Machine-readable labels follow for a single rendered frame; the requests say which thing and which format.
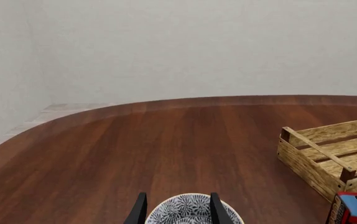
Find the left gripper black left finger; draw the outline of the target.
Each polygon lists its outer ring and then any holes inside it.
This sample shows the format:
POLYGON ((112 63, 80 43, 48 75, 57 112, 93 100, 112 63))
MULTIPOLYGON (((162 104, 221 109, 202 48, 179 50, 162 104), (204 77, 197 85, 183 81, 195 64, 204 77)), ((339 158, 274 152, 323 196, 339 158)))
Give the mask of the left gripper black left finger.
POLYGON ((130 214, 125 219, 125 224, 145 224, 147 214, 147 195, 139 193, 130 214))

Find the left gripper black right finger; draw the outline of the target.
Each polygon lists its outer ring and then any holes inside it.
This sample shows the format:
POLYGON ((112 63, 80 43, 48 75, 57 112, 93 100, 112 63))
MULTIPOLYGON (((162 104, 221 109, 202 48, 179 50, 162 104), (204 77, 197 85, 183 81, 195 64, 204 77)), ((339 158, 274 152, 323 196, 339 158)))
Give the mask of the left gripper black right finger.
POLYGON ((233 224, 216 192, 210 194, 210 214, 212 224, 233 224))

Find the wooden slat tray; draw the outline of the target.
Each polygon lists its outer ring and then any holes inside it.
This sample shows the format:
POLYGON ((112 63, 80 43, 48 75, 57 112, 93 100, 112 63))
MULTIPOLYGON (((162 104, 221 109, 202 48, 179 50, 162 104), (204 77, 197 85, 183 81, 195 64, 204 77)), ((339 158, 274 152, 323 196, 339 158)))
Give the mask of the wooden slat tray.
POLYGON ((357 120, 281 129, 277 157, 320 195, 357 192, 357 120))

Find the blue-white patterned bowl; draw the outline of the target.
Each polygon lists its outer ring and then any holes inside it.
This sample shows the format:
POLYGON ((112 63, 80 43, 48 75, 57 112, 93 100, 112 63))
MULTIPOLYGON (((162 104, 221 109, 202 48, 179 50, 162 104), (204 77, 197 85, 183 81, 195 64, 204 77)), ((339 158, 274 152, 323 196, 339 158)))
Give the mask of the blue-white patterned bowl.
MULTIPOLYGON (((230 205, 221 202, 233 224, 244 224, 230 205)), ((212 224, 210 194, 189 193, 168 198, 150 212, 145 224, 212 224)))

